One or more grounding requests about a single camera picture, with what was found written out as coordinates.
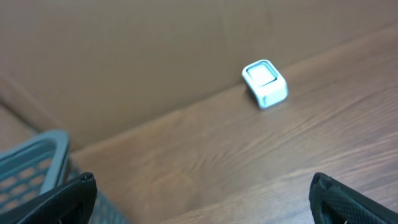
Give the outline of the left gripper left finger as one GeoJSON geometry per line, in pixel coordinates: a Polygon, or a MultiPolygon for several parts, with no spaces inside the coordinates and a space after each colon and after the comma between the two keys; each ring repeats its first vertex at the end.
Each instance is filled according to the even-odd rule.
{"type": "Polygon", "coordinates": [[[97,198],[94,175],[84,172],[1,215],[1,224],[86,224],[97,198]]]}

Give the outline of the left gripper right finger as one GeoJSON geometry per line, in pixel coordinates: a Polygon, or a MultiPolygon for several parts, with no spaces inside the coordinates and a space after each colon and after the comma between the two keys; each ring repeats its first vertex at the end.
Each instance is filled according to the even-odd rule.
{"type": "Polygon", "coordinates": [[[315,224],[397,224],[397,213],[317,172],[308,199],[315,224]]]}

